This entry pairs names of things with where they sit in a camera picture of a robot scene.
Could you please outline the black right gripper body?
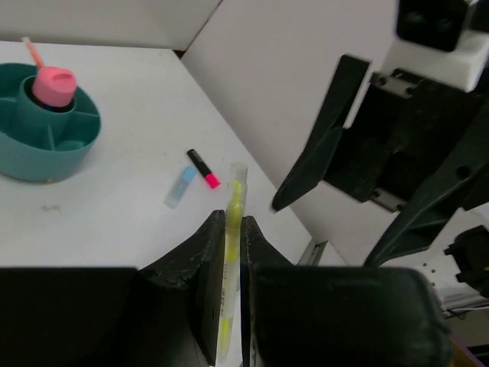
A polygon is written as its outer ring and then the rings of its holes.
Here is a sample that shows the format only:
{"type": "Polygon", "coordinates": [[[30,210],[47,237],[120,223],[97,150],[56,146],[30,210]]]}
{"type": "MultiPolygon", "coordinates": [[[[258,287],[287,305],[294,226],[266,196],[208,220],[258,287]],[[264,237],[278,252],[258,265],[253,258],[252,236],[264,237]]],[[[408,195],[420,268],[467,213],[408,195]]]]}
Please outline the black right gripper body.
{"type": "Polygon", "coordinates": [[[364,203],[400,210],[454,149],[485,104],[402,69],[374,73],[324,180],[364,203]]]}

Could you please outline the pink capped marker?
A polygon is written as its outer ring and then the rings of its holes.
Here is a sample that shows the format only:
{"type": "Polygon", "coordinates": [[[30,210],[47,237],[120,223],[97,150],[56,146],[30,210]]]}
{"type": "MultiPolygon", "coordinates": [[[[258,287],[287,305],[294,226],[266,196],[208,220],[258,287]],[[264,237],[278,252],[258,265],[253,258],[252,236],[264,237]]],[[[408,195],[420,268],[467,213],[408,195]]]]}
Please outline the pink capped marker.
{"type": "Polygon", "coordinates": [[[71,70],[45,66],[37,71],[32,92],[43,104],[64,108],[72,102],[76,88],[76,77],[71,70]]]}

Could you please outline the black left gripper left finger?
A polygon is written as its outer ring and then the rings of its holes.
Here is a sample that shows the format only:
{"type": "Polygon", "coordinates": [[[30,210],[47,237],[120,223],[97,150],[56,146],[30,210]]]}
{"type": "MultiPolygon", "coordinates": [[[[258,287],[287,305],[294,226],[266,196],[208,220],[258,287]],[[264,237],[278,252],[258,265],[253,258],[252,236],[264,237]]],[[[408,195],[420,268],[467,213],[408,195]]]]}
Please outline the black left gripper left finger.
{"type": "Polygon", "coordinates": [[[225,214],[212,211],[187,240],[141,271],[139,366],[212,366],[221,306],[225,214]]]}

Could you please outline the thin orange pen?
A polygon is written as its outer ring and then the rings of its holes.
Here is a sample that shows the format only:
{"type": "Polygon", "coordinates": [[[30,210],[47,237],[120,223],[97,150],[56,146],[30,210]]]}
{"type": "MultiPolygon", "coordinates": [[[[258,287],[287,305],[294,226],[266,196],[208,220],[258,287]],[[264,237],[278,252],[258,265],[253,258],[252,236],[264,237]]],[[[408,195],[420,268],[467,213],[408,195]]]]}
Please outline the thin orange pen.
{"type": "Polygon", "coordinates": [[[25,46],[27,47],[28,52],[34,61],[36,68],[38,68],[38,69],[43,68],[44,62],[42,60],[42,57],[40,56],[39,52],[37,51],[36,47],[34,46],[34,43],[31,41],[31,39],[29,37],[23,37],[21,40],[25,44],[25,46]]]}

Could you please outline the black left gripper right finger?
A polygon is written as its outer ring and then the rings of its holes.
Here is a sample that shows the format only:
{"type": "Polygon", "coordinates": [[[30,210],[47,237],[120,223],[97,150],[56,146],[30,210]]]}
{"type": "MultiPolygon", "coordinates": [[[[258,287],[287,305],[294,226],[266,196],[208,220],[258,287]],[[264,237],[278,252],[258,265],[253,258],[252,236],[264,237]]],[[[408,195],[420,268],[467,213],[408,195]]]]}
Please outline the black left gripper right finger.
{"type": "Polygon", "coordinates": [[[240,232],[240,306],[242,365],[250,366],[251,316],[249,283],[253,265],[288,266],[293,264],[264,237],[253,216],[241,220],[240,232]]]}

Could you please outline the thin yellow pen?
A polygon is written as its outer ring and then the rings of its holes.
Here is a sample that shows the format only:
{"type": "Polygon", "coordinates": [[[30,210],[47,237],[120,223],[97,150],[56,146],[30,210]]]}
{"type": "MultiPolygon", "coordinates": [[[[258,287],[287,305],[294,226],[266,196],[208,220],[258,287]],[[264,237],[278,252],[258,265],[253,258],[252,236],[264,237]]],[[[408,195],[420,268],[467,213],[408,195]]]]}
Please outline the thin yellow pen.
{"type": "Polygon", "coordinates": [[[248,192],[247,179],[248,166],[241,162],[232,163],[225,211],[225,257],[217,345],[218,363],[226,361],[232,336],[239,282],[241,221],[245,214],[248,192]]]}

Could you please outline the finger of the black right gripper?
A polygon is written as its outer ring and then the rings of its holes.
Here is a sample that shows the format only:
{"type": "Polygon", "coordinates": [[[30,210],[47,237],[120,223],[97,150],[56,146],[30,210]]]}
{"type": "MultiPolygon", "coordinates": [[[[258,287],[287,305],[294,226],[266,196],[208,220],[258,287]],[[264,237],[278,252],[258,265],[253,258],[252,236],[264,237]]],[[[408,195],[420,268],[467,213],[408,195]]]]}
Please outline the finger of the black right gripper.
{"type": "Polygon", "coordinates": [[[365,267],[379,267],[393,257],[402,237],[424,219],[435,219],[434,208],[488,166],[488,106],[482,107],[438,170],[425,179],[412,199],[371,250],[365,267]]]}
{"type": "Polygon", "coordinates": [[[340,57],[307,143],[272,199],[274,211],[296,202],[323,180],[370,65],[348,54],[340,57]]]}

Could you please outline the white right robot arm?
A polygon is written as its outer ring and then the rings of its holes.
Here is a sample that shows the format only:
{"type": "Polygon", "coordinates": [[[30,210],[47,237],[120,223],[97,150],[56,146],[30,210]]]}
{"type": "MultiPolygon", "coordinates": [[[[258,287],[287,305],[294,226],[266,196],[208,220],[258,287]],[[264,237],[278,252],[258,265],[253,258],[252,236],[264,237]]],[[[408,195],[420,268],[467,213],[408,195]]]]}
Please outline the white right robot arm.
{"type": "Polygon", "coordinates": [[[272,200],[321,182],[396,218],[365,264],[428,250],[488,202],[488,3],[400,1],[381,69],[340,57],[307,143],[272,200]]]}

